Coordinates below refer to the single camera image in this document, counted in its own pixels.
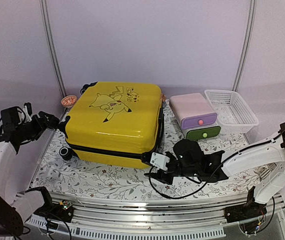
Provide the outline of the yellow Pikachu suitcase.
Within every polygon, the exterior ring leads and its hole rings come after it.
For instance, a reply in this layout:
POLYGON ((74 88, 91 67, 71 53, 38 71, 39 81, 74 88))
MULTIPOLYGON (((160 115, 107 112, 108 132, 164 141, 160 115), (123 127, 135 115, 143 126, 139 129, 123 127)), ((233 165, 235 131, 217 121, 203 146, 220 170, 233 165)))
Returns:
POLYGON ((152 83, 99 81, 85 84, 59 123, 67 146, 59 155, 94 163, 145 169, 145 152, 156 152, 164 132, 162 91, 152 83))

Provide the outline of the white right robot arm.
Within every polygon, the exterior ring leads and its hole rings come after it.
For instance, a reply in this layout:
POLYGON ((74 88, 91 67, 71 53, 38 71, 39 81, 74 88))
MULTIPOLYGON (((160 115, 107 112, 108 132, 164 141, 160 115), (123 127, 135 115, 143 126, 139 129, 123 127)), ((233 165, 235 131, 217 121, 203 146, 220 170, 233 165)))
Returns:
POLYGON ((191 192, 191 196, 208 184, 227 180, 249 169, 275 164, 269 176, 249 190, 248 202, 241 206, 241 214, 252 218, 285 186, 285 122, 273 135, 233 153, 220 150, 205 154, 196 141, 182 139, 174 145, 173 152, 144 152, 140 159, 152 168, 146 174, 150 181, 171 185, 175 177, 184 177, 198 184, 199 188, 191 192))

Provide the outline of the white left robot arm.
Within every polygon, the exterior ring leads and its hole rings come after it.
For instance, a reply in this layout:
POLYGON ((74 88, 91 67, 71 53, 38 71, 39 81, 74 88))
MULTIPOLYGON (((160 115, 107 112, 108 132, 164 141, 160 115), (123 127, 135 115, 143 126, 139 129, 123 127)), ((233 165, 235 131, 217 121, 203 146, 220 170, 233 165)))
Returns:
POLYGON ((32 105, 13 106, 0 112, 0 237, 19 238, 24 224, 38 210, 46 217, 57 213, 57 206, 45 187, 27 190, 10 203, 6 198, 6 184, 10 168, 21 146, 36 141, 47 130, 55 131, 60 120, 49 113, 32 113, 32 105))

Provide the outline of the red patterned cup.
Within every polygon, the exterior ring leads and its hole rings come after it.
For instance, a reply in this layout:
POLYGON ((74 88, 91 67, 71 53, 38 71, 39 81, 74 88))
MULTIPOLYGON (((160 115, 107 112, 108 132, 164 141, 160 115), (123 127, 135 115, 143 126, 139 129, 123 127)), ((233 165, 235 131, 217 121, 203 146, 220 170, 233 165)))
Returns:
POLYGON ((77 102, 77 99, 76 95, 67 95, 60 101, 60 103, 63 107, 70 108, 77 102))

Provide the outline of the green drawer box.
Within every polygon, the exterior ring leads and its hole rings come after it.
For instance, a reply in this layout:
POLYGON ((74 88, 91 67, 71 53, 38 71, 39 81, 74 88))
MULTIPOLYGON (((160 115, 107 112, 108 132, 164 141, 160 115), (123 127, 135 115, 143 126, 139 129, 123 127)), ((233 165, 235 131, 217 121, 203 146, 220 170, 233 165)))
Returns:
POLYGON ((196 127, 183 129, 182 132, 187 140, 198 141, 202 139, 208 139, 216 137, 221 131, 219 125, 206 126, 206 127, 196 127))

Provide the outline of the floral table mat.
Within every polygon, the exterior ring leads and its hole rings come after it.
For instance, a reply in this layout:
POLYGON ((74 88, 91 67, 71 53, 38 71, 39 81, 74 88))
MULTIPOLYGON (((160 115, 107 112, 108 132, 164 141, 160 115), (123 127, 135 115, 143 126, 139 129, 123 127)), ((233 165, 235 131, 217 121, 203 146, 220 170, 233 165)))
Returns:
POLYGON ((199 140, 185 140, 169 102, 163 103, 164 133, 158 152, 169 153, 175 162, 168 173, 156 168, 127 168, 80 160, 64 160, 59 150, 65 136, 54 134, 31 181, 31 187, 45 187, 51 194, 76 199, 156 201, 184 197, 209 199, 246 194, 271 171, 268 165, 242 170, 230 177, 222 172, 223 154, 247 146, 242 134, 220 134, 199 140))

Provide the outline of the pink purple drawer box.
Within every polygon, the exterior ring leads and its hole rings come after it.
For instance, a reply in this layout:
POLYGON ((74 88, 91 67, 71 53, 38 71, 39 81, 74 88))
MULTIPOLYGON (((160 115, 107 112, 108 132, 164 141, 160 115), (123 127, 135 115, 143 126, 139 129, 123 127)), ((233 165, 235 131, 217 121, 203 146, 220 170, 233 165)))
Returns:
POLYGON ((171 96, 169 106, 183 130, 212 125, 218 116, 201 93, 171 96))

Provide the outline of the white plastic basket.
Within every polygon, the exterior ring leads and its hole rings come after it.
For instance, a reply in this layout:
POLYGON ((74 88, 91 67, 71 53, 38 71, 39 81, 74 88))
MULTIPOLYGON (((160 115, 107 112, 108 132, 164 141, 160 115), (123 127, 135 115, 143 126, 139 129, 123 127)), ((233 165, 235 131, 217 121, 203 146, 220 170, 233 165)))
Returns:
POLYGON ((246 134, 259 120, 242 96, 230 90, 207 89, 204 95, 217 113, 221 134, 246 134))

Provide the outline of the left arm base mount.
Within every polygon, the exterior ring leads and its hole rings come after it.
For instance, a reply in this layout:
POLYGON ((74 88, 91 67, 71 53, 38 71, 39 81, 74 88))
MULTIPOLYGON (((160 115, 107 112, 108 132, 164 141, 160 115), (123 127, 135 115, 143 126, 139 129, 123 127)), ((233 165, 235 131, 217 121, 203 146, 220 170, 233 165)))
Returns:
POLYGON ((74 216, 74 203, 70 200, 62 200, 59 203, 45 204, 38 208, 34 214, 54 220, 63 220, 71 223, 74 216))

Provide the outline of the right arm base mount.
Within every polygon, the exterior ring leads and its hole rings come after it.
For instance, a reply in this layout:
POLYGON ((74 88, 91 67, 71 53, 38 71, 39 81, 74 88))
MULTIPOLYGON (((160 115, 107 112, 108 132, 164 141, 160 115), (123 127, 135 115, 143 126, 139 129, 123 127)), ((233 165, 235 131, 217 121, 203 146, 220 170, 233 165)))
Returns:
POLYGON ((224 217, 227 220, 227 223, 234 223, 251 218, 262 217, 267 214, 267 204, 255 202, 255 188, 256 187, 253 186, 248 191, 246 203, 225 207, 223 209, 224 217))

